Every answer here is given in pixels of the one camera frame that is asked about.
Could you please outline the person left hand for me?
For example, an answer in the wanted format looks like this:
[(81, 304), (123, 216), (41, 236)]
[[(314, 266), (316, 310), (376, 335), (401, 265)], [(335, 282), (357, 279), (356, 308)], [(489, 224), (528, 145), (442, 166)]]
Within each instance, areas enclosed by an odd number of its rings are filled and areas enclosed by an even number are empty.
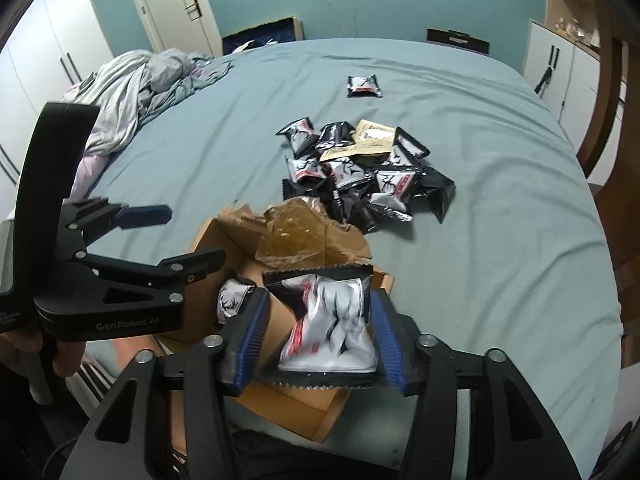
[[(24, 354), (38, 354), (42, 349), (43, 338), (40, 332), (14, 332), (1, 335), (1, 363), (14, 372), (24, 374)], [(86, 350), (85, 341), (56, 343), (56, 355), (52, 367), (60, 377), (70, 377), (80, 367), (82, 356)]]

